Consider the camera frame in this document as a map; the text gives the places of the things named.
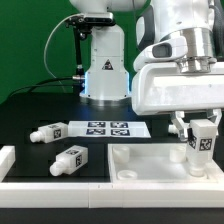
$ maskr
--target black cable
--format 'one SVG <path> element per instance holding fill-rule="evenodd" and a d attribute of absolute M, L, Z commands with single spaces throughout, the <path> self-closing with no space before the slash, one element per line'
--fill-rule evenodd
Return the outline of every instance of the black cable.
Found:
<path fill-rule="evenodd" d="M 75 39 L 75 52 L 76 52 L 76 75 L 84 76 L 85 72 L 82 66 L 82 53 L 81 53 L 81 44 L 80 44 L 80 31 L 77 27 L 73 26 L 73 34 Z M 84 81 L 80 80 L 80 92 L 84 90 Z"/>
<path fill-rule="evenodd" d="M 214 1 L 214 5 L 210 5 L 209 8 L 213 9 L 215 12 L 215 21 L 213 27 L 215 50 L 217 55 L 223 57 L 224 54 L 224 14 L 220 0 Z"/>
<path fill-rule="evenodd" d="M 11 92 L 9 95 L 8 95 L 8 97 L 7 97 L 7 100 L 10 98 L 10 97 L 12 97 L 15 93 L 17 93 L 17 92 L 19 92 L 19 91 L 21 91 L 21 90 L 24 90 L 24 89 L 30 89 L 30 88 L 42 88 L 42 87 L 61 87 L 62 85 L 61 84 L 56 84 L 56 85 L 32 85 L 32 86 L 25 86 L 25 87 L 22 87 L 22 88 L 19 88 L 19 89 L 16 89 L 16 90 L 14 90 L 13 92 Z"/>
<path fill-rule="evenodd" d="M 135 0 L 132 0 L 132 6 L 133 6 L 133 17 L 135 20 L 135 23 L 137 22 L 137 16 L 136 16 L 136 7 L 135 7 Z"/>
<path fill-rule="evenodd" d="M 33 90 L 35 90 L 36 86 L 39 85 L 44 85 L 46 83 L 50 83 L 50 82 L 58 82 L 58 81 L 65 81 L 65 80 L 73 80 L 72 77 L 62 77 L 62 78 L 53 78 L 53 79 L 47 79 L 47 80 L 43 80 L 41 82 L 38 82 L 37 84 L 34 85 L 34 87 L 30 88 L 30 90 L 28 90 L 29 93 L 31 93 Z"/>

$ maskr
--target green backdrop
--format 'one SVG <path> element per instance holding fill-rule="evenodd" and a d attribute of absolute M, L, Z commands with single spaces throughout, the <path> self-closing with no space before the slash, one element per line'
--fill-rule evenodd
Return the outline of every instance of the green backdrop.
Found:
<path fill-rule="evenodd" d="M 77 10 L 69 0 L 1 0 L 0 103 L 17 88 L 51 78 L 43 63 L 45 43 L 53 28 L 62 19 L 74 13 L 77 13 Z M 133 76 L 135 73 L 132 64 L 138 54 L 135 47 L 134 15 L 132 12 L 114 15 L 117 24 L 125 32 L 125 67 Z M 82 52 L 84 68 L 88 69 L 90 39 L 82 43 Z M 75 53 L 71 28 L 62 26 L 54 35 L 49 46 L 48 63 L 57 77 L 74 74 Z"/>

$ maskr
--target black tabletop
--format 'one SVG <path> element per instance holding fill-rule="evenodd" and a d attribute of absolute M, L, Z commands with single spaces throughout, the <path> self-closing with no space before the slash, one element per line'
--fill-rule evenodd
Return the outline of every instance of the black tabletop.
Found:
<path fill-rule="evenodd" d="M 186 114 L 190 119 L 205 113 Z M 82 104 L 74 94 L 16 94 L 0 105 L 0 147 L 15 145 L 16 163 L 3 182 L 109 182 L 107 144 L 179 142 L 167 133 L 169 115 L 137 116 L 130 105 L 97 107 Z M 152 138 L 74 137 L 48 144 L 33 144 L 31 132 L 38 127 L 69 121 L 144 121 Z M 214 160 L 224 169 L 224 122 L 219 125 Z M 88 147 L 88 165 L 73 175 L 52 177 L 49 166 L 55 156 L 72 145 Z M 223 209 L 0 209 L 1 223 L 223 223 Z"/>

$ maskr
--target metal bracket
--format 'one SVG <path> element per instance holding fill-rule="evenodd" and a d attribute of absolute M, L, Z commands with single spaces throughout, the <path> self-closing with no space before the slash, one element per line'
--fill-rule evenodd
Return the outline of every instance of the metal bracket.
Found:
<path fill-rule="evenodd" d="M 222 110 L 221 109 L 209 109 L 209 110 L 207 110 L 207 118 L 211 122 L 216 124 L 217 127 L 218 127 L 219 123 L 221 121 L 221 118 L 222 118 Z"/>
<path fill-rule="evenodd" d="M 182 118 L 184 118 L 184 111 L 175 111 L 171 113 L 171 121 L 179 131 L 180 140 L 185 142 L 188 140 L 188 132 Z"/>

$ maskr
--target wire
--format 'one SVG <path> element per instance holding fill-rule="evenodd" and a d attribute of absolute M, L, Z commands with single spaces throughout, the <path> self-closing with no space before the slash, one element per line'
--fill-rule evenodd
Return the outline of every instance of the wire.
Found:
<path fill-rule="evenodd" d="M 11 92 L 7 99 L 9 99 L 10 97 L 12 97 L 15 93 L 19 92 L 19 91 L 22 91 L 24 89 L 30 89 L 30 88 L 41 88 L 41 87 L 61 87 L 62 86 L 61 84 L 56 84 L 56 85 L 32 85 L 32 86 L 25 86 L 25 87 L 22 87 L 22 88 L 19 88 L 19 89 L 16 89 L 14 90 L 13 92 Z"/>
<path fill-rule="evenodd" d="M 73 80 L 72 77 L 63 77 L 63 78 L 53 78 L 53 79 L 47 79 L 41 82 L 38 82 L 37 84 L 35 84 L 35 86 L 39 86 L 39 85 L 44 85 L 46 83 L 50 83 L 50 82 L 58 82 L 58 81 L 64 81 L 64 80 Z M 36 87 L 31 87 L 30 90 L 28 90 L 29 93 L 31 93 L 34 89 L 36 89 Z"/>
<path fill-rule="evenodd" d="M 133 5 L 133 16 L 135 22 L 137 21 L 137 16 L 136 16 L 136 7 L 135 7 L 135 0 L 132 0 L 132 5 Z"/>
<path fill-rule="evenodd" d="M 53 72 L 50 70 L 50 68 L 48 67 L 48 64 L 47 64 L 47 51 L 48 51 L 48 47 L 49 47 L 49 44 L 50 44 L 50 41 L 51 41 L 51 38 L 53 37 L 53 35 L 55 34 L 55 32 L 57 31 L 57 29 L 61 26 L 62 23 L 64 23 L 66 20 L 72 18 L 74 15 L 71 15 L 71 16 L 68 16 L 66 18 L 64 18 L 61 22 L 58 23 L 58 25 L 52 30 L 51 34 L 49 35 L 48 39 L 47 39 L 47 42 L 45 44 L 45 48 L 44 48 L 44 66 L 45 66 L 45 69 L 47 70 L 48 74 L 50 76 L 52 76 L 53 78 L 57 78 Z M 59 83 L 61 84 L 62 86 L 62 89 L 64 92 L 65 91 L 65 88 L 63 87 L 63 84 L 59 81 Z"/>

